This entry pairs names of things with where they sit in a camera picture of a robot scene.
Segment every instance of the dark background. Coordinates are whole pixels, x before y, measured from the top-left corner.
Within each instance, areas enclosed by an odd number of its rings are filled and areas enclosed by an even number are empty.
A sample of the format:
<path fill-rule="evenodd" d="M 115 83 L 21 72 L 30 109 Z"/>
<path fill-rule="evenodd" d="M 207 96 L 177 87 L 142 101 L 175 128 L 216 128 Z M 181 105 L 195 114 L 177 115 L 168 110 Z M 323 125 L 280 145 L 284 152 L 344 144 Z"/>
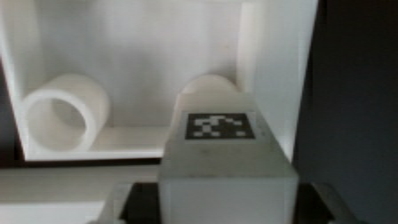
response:
<path fill-rule="evenodd" d="M 15 136 L 0 75 L 0 167 L 115 164 L 24 163 Z M 319 0 L 294 150 L 302 182 L 332 184 L 364 221 L 398 223 L 396 0 Z"/>

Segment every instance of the tape roll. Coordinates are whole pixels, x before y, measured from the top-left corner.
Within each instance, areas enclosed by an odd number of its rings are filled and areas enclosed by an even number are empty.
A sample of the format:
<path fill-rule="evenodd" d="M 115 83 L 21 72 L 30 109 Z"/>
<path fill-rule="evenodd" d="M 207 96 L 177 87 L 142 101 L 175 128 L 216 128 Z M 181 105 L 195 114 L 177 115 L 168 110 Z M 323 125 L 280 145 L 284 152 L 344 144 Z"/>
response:
<path fill-rule="evenodd" d="M 23 100 L 28 147 L 88 150 L 108 111 L 108 95 L 94 80 L 76 74 L 58 76 Z"/>

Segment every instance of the white shelf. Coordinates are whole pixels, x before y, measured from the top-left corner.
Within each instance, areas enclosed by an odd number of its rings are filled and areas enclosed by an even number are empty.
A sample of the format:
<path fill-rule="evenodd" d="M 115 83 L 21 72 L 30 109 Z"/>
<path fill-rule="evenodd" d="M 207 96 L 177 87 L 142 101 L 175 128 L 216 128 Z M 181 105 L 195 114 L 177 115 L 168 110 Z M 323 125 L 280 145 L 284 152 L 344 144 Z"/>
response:
<path fill-rule="evenodd" d="M 316 0 L 0 0 L 0 10 L 0 53 L 26 160 L 161 157 L 175 97 L 206 74 L 252 92 L 291 158 Z M 23 103 L 65 73 L 90 78 L 110 102 L 104 125 L 94 123 L 94 140 L 78 150 L 56 150 L 69 141 L 56 139 L 63 135 L 78 142 L 79 129 L 51 131 L 46 116 L 31 120 L 49 133 L 40 137 L 53 136 L 53 148 L 33 144 Z M 65 105 L 51 118 L 85 128 L 87 119 Z"/>
<path fill-rule="evenodd" d="M 0 223 L 90 224 L 119 183 L 154 182 L 156 166 L 0 170 Z"/>

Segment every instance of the white roll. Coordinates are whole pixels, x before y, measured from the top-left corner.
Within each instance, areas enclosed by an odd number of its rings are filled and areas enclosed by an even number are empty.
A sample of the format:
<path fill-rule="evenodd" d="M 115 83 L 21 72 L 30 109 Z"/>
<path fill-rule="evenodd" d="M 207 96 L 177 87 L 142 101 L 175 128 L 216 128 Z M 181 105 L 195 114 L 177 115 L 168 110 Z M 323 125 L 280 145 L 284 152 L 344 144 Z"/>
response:
<path fill-rule="evenodd" d="M 23 100 L 28 148 L 88 150 L 108 111 L 108 95 L 94 80 L 76 74 L 58 76 Z"/>
<path fill-rule="evenodd" d="M 227 78 L 220 75 L 202 75 L 188 83 L 181 93 L 225 93 L 238 92 L 236 85 L 230 83 Z"/>

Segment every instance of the qr code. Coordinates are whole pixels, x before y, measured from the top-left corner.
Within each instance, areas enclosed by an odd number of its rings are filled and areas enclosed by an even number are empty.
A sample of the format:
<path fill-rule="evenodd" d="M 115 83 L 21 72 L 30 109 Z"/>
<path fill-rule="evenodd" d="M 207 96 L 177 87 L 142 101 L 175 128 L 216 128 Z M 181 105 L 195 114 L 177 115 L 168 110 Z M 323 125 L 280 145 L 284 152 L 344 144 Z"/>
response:
<path fill-rule="evenodd" d="M 245 113 L 188 114 L 184 139 L 254 139 Z"/>

